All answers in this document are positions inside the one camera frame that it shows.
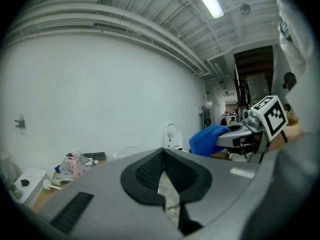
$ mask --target fluorescent light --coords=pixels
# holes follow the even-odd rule
[[[220,81],[219,84],[221,85],[221,88],[222,88],[223,90],[226,90],[226,89],[227,89],[226,84],[225,84],[224,81]]]
[[[209,12],[211,13],[214,19],[218,19],[223,15],[225,15],[217,0],[202,0],[202,1],[205,4],[205,6],[208,8]]]

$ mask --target wooden desk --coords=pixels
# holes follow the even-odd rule
[[[106,162],[107,162],[106,159],[105,160],[100,160],[99,164],[96,165],[96,166],[102,165],[102,164],[104,164]],[[66,182],[66,183],[61,183],[61,185],[55,185],[55,184],[52,184],[52,185],[60,187],[60,188],[63,188],[67,184],[69,184],[69,183]],[[38,199],[36,200],[36,202],[34,204],[33,211],[35,211],[37,213],[42,208],[42,206],[44,206],[44,204],[46,202],[48,202],[48,200],[58,191],[60,191],[60,190],[54,189],[54,188],[51,188],[51,190],[43,189],[41,194],[39,195]]]

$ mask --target black vent grille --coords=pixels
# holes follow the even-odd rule
[[[69,234],[93,197],[92,194],[79,192],[52,220],[51,225]]]

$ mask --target blue cloth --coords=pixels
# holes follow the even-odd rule
[[[211,157],[212,154],[225,149],[216,146],[218,136],[230,132],[230,129],[223,125],[212,125],[199,131],[189,140],[189,145],[193,154]]]

